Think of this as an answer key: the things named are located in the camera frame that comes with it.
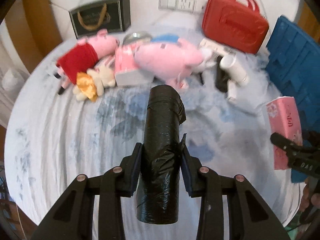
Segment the pink floral tissue pack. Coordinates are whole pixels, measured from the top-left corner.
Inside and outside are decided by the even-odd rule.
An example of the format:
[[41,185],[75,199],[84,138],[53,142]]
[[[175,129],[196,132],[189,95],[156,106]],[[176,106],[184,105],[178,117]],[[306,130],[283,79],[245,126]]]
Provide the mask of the pink floral tissue pack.
[[282,96],[266,105],[271,133],[279,133],[299,146],[303,145],[302,128],[295,98]]

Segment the black garbage bag roll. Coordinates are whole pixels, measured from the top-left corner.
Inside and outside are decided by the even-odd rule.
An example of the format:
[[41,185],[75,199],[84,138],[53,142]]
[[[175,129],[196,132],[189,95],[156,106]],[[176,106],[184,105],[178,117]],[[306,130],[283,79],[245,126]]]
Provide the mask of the black garbage bag roll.
[[137,218],[143,223],[178,221],[179,126],[185,120],[183,102],[174,88],[159,85],[150,90],[136,196]]

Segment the cream teddy bear yellow dress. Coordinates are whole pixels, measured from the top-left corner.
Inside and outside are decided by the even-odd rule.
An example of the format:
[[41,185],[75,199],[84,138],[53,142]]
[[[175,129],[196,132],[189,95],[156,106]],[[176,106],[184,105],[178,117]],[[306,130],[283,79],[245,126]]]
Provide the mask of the cream teddy bear yellow dress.
[[115,85],[114,70],[100,66],[98,69],[88,69],[86,73],[79,72],[77,74],[73,95],[77,101],[88,99],[95,102],[98,97],[103,95],[105,88]]

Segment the pink pig plush blue shirt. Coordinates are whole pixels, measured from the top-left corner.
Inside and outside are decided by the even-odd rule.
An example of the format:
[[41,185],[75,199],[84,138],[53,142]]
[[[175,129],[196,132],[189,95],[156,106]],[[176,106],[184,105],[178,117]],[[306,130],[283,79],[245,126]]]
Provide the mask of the pink pig plush blue shirt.
[[152,41],[138,46],[133,57],[141,69],[152,72],[157,79],[175,89],[186,89],[186,78],[202,62],[198,49],[183,38],[176,42]]

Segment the small white box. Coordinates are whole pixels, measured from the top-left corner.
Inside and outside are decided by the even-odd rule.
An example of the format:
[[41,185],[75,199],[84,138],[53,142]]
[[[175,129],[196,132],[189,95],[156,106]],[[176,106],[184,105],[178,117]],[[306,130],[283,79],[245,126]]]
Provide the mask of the small white box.
[[237,100],[237,85],[232,80],[227,83],[227,100],[229,102],[236,102]]

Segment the floral blue white bedsheet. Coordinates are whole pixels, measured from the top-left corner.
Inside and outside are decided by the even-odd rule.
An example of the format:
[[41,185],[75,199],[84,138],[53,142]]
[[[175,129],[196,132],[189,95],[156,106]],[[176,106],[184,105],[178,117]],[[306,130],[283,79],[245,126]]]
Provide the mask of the floral blue white bedsheet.
[[[72,89],[57,94],[57,59],[76,43],[70,38],[36,67],[14,104],[4,147],[9,193],[36,224],[74,178],[104,174],[143,141],[151,85],[112,88],[97,101],[78,102]],[[180,136],[189,153],[218,174],[244,175],[283,225],[297,213],[303,185],[290,170],[273,168],[265,105],[280,96],[270,83],[265,54],[236,53],[250,77],[240,89],[253,112],[231,105],[215,87],[214,69],[191,76],[181,91],[186,121]]]

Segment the blue plastic storage bin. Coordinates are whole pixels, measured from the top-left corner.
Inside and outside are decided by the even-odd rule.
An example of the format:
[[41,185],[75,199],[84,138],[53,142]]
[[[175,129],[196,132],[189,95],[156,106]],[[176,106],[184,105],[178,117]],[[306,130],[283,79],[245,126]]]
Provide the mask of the blue plastic storage bin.
[[[319,44],[280,16],[267,48],[270,55],[266,71],[280,97],[295,98],[302,133],[319,133]],[[311,144],[303,138],[302,146]]]

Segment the black pouch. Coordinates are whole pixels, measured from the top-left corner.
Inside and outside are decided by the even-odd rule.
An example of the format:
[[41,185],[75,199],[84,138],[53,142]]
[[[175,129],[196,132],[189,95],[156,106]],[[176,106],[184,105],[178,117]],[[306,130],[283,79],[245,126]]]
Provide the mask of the black pouch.
[[221,60],[222,60],[222,56],[218,56],[216,59],[217,65],[216,65],[215,87],[222,93],[227,93],[229,75],[221,69],[220,67]]

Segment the white plastic bottle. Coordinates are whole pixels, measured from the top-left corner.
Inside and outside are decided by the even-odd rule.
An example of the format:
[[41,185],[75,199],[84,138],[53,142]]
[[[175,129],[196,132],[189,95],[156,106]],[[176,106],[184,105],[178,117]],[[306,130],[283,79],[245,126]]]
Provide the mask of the white plastic bottle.
[[246,86],[249,83],[249,76],[235,54],[223,56],[220,68],[239,86]]

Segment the small white bunny plush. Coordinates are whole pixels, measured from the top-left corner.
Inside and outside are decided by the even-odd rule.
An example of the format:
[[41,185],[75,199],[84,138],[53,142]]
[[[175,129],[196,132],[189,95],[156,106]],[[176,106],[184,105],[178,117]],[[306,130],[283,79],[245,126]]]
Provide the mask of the small white bunny plush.
[[202,62],[193,68],[193,73],[202,73],[205,70],[216,65],[216,53],[208,47],[201,47],[198,49],[202,56]]

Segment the white green long box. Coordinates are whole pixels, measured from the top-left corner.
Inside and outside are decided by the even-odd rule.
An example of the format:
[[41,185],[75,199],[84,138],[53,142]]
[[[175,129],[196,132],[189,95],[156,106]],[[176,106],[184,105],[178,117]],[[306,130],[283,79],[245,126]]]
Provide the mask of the white green long box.
[[223,44],[220,44],[218,42],[215,42],[213,40],[210,40],[208,38],[203,38],[202,41],[199,44],[199,47],[209,48],[213,52],[213,56],[226,56],[228,54],[234,54],[235,51]]

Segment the pink tissue pack centre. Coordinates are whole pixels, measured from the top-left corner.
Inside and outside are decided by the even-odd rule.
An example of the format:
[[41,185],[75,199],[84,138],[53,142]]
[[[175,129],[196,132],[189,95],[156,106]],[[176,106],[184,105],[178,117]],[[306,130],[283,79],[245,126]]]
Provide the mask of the pink tissue pack centre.
[[114,77],[118,87],[138,86],[152,83],[152,72],[140,69],[133,54],[142,42],[135,42],[118,47],[115,53]]

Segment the red plastic carry case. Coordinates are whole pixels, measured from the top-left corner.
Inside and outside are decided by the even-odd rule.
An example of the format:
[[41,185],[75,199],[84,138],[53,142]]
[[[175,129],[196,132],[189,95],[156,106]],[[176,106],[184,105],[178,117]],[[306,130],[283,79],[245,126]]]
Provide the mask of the red plastic carry case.
[[205,37],[250,54],[269,30],[256,0],[208,0],[201,27]]

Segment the pink pig plush red dress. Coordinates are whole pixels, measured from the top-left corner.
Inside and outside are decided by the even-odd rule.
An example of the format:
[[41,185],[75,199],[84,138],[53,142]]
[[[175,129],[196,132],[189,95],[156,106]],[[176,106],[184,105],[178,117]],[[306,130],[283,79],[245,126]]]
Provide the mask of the pink pig plush red dress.
[[61,95],[69,85],[75,85],[78,73],[93,68],[103,57],[113,55],[119,44],[119,40],[109,35],[107,29],[78,39],[76,45],[56,61],[54,76],[64,79],[57,93]]

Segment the clear dome plastic container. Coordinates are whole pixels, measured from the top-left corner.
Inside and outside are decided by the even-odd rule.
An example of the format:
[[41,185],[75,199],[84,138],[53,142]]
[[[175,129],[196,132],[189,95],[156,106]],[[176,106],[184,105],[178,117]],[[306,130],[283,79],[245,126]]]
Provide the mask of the clear dome plastic container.
[[123,38],[123,45],[126,46],[128,44],[132,44],[138,41],[146,41],[149,42],[152,40],[152,35],[146,31],[139,31],[127,34]]

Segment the brown wooden headboard frame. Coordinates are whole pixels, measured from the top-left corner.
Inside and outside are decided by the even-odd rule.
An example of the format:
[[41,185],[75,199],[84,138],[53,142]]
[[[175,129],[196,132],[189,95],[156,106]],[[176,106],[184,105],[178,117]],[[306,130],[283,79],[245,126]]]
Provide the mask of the brown wooden headboard frame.
[[62,42],[50,0],[15,0],[4,21],[28,73]]

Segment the white wall switch socket panel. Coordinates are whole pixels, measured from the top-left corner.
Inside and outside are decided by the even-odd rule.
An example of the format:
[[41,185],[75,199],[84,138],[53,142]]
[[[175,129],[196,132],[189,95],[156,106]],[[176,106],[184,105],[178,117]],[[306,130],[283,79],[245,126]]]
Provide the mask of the white wall switch socket panel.
[[206,0],[158,0],[159,10],[172,10],[201,14],[206,7]]

